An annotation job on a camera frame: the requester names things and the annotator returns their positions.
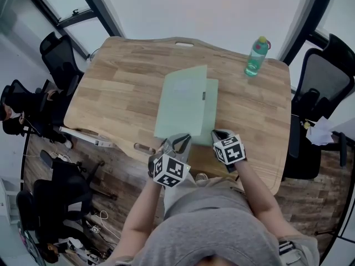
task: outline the person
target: person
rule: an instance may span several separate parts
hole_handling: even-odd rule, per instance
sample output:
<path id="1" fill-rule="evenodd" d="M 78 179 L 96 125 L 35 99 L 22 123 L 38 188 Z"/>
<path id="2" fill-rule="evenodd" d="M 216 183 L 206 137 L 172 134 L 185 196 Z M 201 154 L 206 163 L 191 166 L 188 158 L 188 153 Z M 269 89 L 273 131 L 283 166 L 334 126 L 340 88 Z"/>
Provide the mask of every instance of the person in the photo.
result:
<path id="1" fill-rule="evenodd" d="M 41 237 L 36 247 L 48 263 L 56 263 L 60 253 L 77 254 L 94 263 L 99 261 L 100 252 L 83 232 L 63 224 L 45 232 L 46 236 Z"/>
<path id="2" fill-rule="evenodd" d="M 246 159 L 231 178 L 192 175 L 165 189 L 164 221 L 153 231 L 161 185 L 149 178 L 124 223 L 119 244 L 101 266 L 316 266 L 317 240 L 283 217 Z"/>
<path id="3" fill-rule="evenodd" d="M 37 134 L 65 144 L 69 149 L 73 143 L 63 134 L 53 130 L 50 123 L 51 102 L 57 97 L 56 90 L 48 91 L 44 110 L 39 111 L 40 104 L 45 93 L 13 93 L 6 97 L 5 103 L 0 106 L 0 121 L 6 134 L 18 135 L 23 132 L 24 127 L 31 127 Z"/>

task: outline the dark wood floor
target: dark wood floor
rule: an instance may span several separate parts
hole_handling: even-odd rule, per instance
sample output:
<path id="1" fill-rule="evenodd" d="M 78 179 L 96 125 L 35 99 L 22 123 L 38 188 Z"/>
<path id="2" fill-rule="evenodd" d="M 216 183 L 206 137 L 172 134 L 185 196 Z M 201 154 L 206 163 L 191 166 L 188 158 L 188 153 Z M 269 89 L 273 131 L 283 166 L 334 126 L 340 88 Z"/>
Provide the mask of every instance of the dark wood floor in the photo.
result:
<path id="1" fill-rule="evenodd" d="M 68 155 L 73 162 L 81 161 L 87 168 L 100 160 L 105 166 L 99 168 L 93 182 L 95 188 L 104 192 L 115 193 L 117 201 L 94 195 L 93 205 L 98 210 L 105 210 L 109 219 L 104 224 L 118 237 L 124 221 L 133 203 L 138 197 L 147 178 L 146 166 L 127 157 L 117 149 L 99 148 L 83 140 L 76 140 L 74 149 L 69 150 L 63 144 L 51 144 L 47 139 L 31 135 L 28 144 L 24 167 L 25 189 L 32 190 L 35 180 L 39 178 L 50 180 L 52 174 L 49 168 L 38 157 L 44 149 L 49 153 Z M 322 152 L 321 168 L 318 177 L 312 181 L 292 180 L 287 178 L 281 183 L 276 199 L 279 202 L 285 218 L 300 232 L 314 235 L 315 231 L 328 231 L 337 226 L 346 202 L 354 153 L 348 150 L 346 168 L 340 168 L 339 155 L 336 152 Z M 155 224 L 162 221 L 163 199 L 161 197 Z M 89 220 L 101 225 L 100 219 L 89 216 Z M 114 248 L 118 239 L 102 227 L 101 235 L 87 234 L 100 251 Z M 331 236 L 317 236 L 319 252 L 322 254 L 328 246 Z"/>

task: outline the black jacket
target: black jacket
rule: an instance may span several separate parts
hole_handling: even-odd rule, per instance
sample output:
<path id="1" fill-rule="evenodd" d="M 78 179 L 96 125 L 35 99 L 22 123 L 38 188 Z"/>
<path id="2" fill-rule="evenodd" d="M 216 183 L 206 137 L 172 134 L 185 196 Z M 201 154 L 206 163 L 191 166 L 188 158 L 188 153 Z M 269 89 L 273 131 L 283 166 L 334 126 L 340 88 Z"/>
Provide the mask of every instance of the black jacket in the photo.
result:
<path id="1" fill-rule="evenodd" d="M 14 112 L 24 112 L 25 121 L 24 124 L 20 124 L 19 117 L 10 118 L 2 122 L 3 130 L 6 134 L 18 135 L 23 132 L 25 126 L 34 126 L 39 129 L 39 122 L 45 121 L 45 116 L 39 113 L 40 104 L 44 98 L 44 93 L 13 93 L 6 97 L 5 104 L 10 106 Z"/>

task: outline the green bottle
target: green bottle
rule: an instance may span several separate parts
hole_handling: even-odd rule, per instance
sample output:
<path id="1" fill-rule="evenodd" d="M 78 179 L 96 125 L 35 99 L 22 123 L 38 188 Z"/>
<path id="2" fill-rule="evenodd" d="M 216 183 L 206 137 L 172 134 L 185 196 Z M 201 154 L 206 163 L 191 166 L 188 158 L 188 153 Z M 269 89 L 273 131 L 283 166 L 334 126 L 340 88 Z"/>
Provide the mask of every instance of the green bottle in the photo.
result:
<path id="1" fill-rule="evenodd" d="M 247 65 L 244 69 L 245 74 L 250 77 L 257 75 L 257 72 L 259 71 L 261 64 L 270 48 L 271 43 L 266 39 L 266 37 L 261 36 L 254 42 Z"/>

